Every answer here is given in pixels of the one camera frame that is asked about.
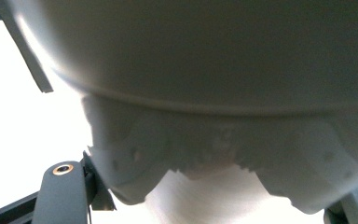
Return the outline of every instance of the brass grommet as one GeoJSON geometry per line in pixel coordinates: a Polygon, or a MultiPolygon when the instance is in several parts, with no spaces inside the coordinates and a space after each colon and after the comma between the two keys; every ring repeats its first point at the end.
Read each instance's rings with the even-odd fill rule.
{"type": "Polygon", "coordinates": [[[61,166],[57,166],[54,170],[53,170],[53,174],[54,175],[66,175],[69,172],[71,172],[74,169],[74,166],[71,164],[64,164],[61,166]]]}

